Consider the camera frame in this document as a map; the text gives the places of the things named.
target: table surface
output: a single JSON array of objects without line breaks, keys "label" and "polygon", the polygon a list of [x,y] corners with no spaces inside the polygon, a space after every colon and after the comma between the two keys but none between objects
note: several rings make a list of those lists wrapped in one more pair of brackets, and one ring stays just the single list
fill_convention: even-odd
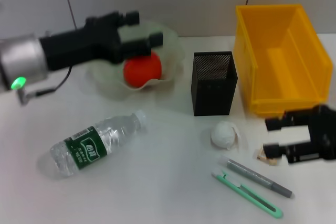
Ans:
[{"label": "table surface", "polygon": [[[335,64],[336,35],[319,36]],[[88,73],[90,64],[85,64],[74,67],[55,94],[25,107],[13,92],[1,95],[3,223],[278,223],[211,176],[212,169],[220,167],[221,154],[293,191],[295,198],[288,199],[228,171],[282,209],[284,223],[333,223],[336,162],[289,166],[283,158],[273,167],[254,158],[263,143],[307,140],[306,127],[268,133],[262,119],[244,112],[238,88],[230,116],[193,116],[193,53],[232,51],[234,40],[181,38],[183,68],[175,81],[155,89],[102,92]],[[65,74],[66,70],[53,73],[35,87],[58,84]],[[330,93],[332,100],[336,91]],[[146,134],[76,176],[58,176],[48,154],[53,144],[104,118],[138,109],[149,118]],[[220,120],[236,123],[245,144],[230,151],[213,147],[209,133]]]}]

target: water bottle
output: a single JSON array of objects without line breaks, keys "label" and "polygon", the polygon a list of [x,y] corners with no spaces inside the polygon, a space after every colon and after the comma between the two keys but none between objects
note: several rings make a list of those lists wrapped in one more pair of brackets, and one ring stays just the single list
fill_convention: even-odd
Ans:
[{"label": "water bottle", "polygon": [[146,115],[141,110],[130,116],[107,118],[55,144],[50,153],[60,173],[71,176],[113,153],[145,126]]}]

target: white ball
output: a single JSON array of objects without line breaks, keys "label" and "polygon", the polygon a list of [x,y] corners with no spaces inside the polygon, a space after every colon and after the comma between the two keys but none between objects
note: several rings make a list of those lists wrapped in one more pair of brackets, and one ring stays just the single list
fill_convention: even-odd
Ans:
[{"label": "white ball", "polygon": [[236,138],[236,132],[231,123],[220,121],[211,132],[211,140],[218,147],[230,149]]}]

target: yellow storage box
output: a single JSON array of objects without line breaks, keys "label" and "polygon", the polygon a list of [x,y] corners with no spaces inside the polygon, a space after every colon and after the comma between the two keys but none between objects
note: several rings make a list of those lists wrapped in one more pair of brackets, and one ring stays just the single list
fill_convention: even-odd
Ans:
[{"label": "yellow storage box", "polygon": [[328,98],[332,62],[302,5],[236,7],[234,48],[246,107],[263,116]]}]

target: translucent bowl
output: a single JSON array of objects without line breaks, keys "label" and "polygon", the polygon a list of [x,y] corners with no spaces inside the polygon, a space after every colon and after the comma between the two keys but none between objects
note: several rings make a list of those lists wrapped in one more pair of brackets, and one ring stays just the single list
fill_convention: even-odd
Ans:
[{"label": "translucent bowl", "polygon": [[151,79],[143,86],[136,88],[125,82],[123,77],[124,63],[112,65],[105,61],[93,62],[90,68],[94,80],[101,88],[108,88],[113,84],[121,84],[129,90],[141,90],[146,86],[158,85],[162,82],[173,80],[178,64],[184,59],[185,54],[179,43],[179,37],[173,30],[154,22],[142,22],[138,26],[124,26],[119,29],[122,42],[148,37],[152,33],[163,33],[163,46],[153,49],[158,55],[162,66],[161,79]]}]

